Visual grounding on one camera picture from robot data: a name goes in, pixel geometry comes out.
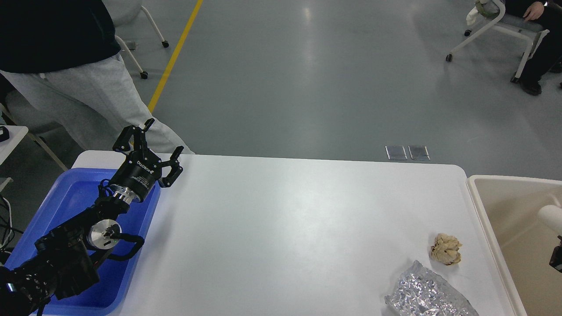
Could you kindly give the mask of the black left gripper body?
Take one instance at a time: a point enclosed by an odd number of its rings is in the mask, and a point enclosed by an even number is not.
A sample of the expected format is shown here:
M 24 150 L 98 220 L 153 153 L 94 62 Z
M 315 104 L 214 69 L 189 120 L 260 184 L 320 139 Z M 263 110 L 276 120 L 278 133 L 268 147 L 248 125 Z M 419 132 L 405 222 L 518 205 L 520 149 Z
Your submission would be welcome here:
M 112 196 L 127 204 L 144 202 L 162 176 L 162 168 L 156 166 L 159 162 L 162 160 L 155 154 L 144 158 L 141 154 L 129 155 L 109 180 Z

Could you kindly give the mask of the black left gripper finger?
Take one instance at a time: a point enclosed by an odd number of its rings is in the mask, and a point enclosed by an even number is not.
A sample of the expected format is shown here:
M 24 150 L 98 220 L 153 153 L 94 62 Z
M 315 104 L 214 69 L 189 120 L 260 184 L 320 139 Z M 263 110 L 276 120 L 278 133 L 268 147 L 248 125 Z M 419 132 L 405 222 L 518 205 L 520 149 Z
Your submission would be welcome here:
M 112 146 L 115 152 L 126 154 L 128 159 L 155 159 L 156 154 L 148 148 L 146 133 L 155 122 L 149 118 L 144 128 L 130 125 L 125 127 Z
M 159 168 L 170 167 L 170 172 L 167 176 L 159 178 L 159 186 L 161 188 L 171 187 L 175 180 L 183 172 L 183 167 L 180 165 L 179 157 L 181 152 L 184 150 L 184 146 L 177 146 L 174 152 L 171 154 L 169 160 L 159 162 Z

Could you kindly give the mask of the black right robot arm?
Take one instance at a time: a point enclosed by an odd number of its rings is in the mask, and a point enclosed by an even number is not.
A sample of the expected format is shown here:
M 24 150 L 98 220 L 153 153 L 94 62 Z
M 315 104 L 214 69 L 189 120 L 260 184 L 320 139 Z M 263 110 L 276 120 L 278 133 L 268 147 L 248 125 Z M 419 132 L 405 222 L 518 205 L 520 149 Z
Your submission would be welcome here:
M 562 272 L 562 236 L 558 235 L 557 238 L 559 239 L 560 243 L 558 244 L 558 246 L 554 248 L 551 258 L 549 260 L 549 265 L 561 273 Z

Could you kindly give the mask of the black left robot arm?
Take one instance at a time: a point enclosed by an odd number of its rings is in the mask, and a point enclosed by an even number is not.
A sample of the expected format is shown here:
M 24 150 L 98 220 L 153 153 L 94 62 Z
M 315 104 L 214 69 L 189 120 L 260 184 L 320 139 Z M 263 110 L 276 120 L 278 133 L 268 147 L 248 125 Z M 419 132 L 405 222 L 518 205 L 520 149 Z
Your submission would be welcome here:
M 92 206 L 38 238 L 36 256 L 16 268 L 1 268 L 3 316 L 40 316 L 52 296 L 62 300 L 88 290 L 100 282 L 98 269 L 106 260 L 127 261 L 142 248 L 144 238 L 122 232 L 118 216 L 133 202 L 144 202 L 156 183 L 170 187 L 183 171 L 182 146 L 167 161 L 149 149 L 146 133 L 154 122 L 123 129 L 113 149 L 125 154 L 125 161 L 98 184 Z

